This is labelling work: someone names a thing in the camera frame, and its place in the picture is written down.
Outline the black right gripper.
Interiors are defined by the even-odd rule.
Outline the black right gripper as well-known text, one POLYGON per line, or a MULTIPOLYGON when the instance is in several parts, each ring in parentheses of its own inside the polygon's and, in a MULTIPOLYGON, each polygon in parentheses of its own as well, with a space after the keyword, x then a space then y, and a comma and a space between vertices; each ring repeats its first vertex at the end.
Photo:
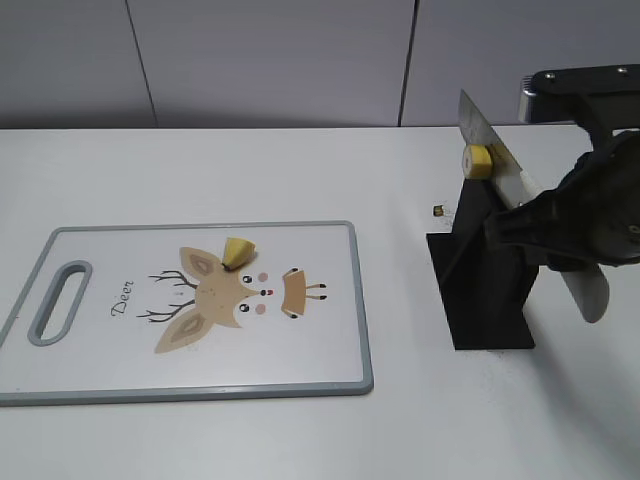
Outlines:
POLYGON ((510 208, 500 194, 483 223, 492 249, 515 247, 553 270, 639 262, 639 133, 583 154, 554 189, 510 208))

